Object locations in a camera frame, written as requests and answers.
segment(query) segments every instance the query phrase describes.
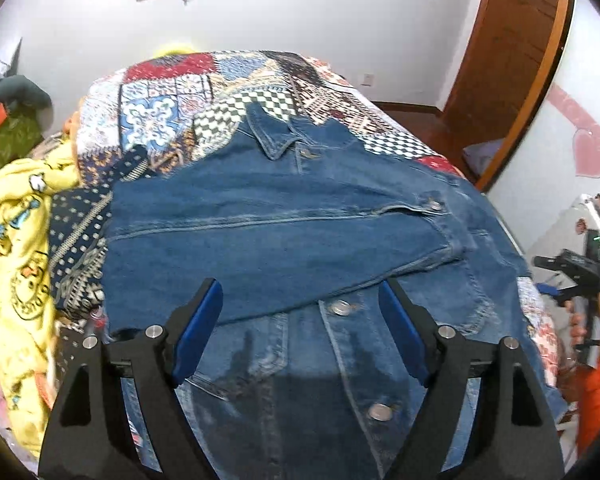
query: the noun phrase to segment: door frame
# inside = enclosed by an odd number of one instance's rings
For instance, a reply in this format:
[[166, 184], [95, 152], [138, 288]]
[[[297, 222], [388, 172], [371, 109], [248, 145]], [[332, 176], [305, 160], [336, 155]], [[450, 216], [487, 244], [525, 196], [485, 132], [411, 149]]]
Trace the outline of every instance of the door frame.
[[[451, 89], [449, 98], [446, 101], [445, 108], [442, 111], [442, 120], [445, 120], [445, 114], [448, 113], [450, 106], [453, 104], [459, 91], [459, 81], [468, 70], [470, 61], [475, 55], [477, 49], [478, 37], [480, 30], [484, 25], [484, 18], [487, 11], [487, 4], [489, 0], [480, 0], [480, 6], [478, 6], [478, 13], [475, 17], [474, 30], [469, 38], [464, 57], [458, 75], [454, 82], [454, 86]], [[507, 136], [504, 138], [500, 149], [496, 152], [491, 163], [484, 171], [478, 182], [475, 184], [478, 190], [486, 192], [490, 189], [500, 172], [507, 165], [509, 159], [513, 156], [520, 141], [524, 138], [526, 131], [528, 130], [531, 122], [533, 121], [538, 108], [544, 100], [549, 86], [554, 79], [555, 71], [558, 68], [560, 57], [564, 49], [564, 43], [567, 39], [567, 33], [571, 25], [571, 15], [573, 13], [574, 0], [558, 0], [558, 5], [555, 12], [554, 25], [549, 35], [549, 41], [542, 61], [538, 67], [536, 77], [531, 84], [529, 93], [527, 94], [520, 111], [516, 116], [513, 124], [511, 125]]]

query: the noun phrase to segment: pink heart decoration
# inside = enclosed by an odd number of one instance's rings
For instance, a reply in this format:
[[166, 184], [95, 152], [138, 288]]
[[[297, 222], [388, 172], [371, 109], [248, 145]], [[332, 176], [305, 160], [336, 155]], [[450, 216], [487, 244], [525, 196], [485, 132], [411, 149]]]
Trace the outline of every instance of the pink heart decoration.
[[600, 178], [600, 144], [587, 130], [578, 130], [573, 136], [573, 157], [576, 175]]

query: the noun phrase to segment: wooden floor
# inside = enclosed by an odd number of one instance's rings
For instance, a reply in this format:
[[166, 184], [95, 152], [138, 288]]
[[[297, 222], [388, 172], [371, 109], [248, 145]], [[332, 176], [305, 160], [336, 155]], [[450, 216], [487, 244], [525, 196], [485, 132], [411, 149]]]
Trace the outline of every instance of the wooden floor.
[[475, 183], [476, 177], [462, 159], [462, 148], [457, 137], [434, 114], [420, 112], [397, 112], [388, 110], [386, 113], [407, 128], [427, 146], [446, 156], [458, 170], [464, 173], [468, 180]]

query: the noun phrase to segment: blue gripper pad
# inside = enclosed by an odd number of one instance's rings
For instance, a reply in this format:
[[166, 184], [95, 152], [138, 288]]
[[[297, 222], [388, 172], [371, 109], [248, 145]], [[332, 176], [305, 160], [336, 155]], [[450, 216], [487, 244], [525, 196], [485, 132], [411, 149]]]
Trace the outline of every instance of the blue gripper pad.
[[[206, 294], [203, 290], [205, 287], [208, 287]], [[222, 310], [222, 286], [216, 280], [205, 280], [192, 303], [198, 303], [198, 307], [182, 330], [180, 338], [174, 342], [171, 378], [176, 385], [191, 377], [198, 367], [202, 352]], [[195, 307], [192, 303], [181, 308]]]
[[402, 303], [386, 281], [380, 284], [378, 303], [384, 322], [389, 327], [391, 336], [394, 338], [395, 345], [409, 375], [420, 381], [423, 386], [426, 386], [431, 375], [430, 370], [427, 368], [427, 349], [418, 334], [418, 330], [405, 312]]
[[546, 294], [552, 298], [560, 296], [560, 289], [556, 286], [547, 285], [546, 283], [536, 283], [536, 288], [540, 294]]

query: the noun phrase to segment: yellow blanket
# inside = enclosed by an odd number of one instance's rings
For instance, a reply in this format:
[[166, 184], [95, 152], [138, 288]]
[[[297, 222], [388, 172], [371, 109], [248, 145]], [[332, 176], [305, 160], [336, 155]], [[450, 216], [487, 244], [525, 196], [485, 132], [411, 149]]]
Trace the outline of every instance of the yellow blanket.
[[54, 193], [77, 184], [68, 142], [44, 160], [0, 170], [0, 384], [14, 436], [36, 456], [48, 419], [36, 375], [53, 363], [56, 316], [46, 272], [49, 211]]

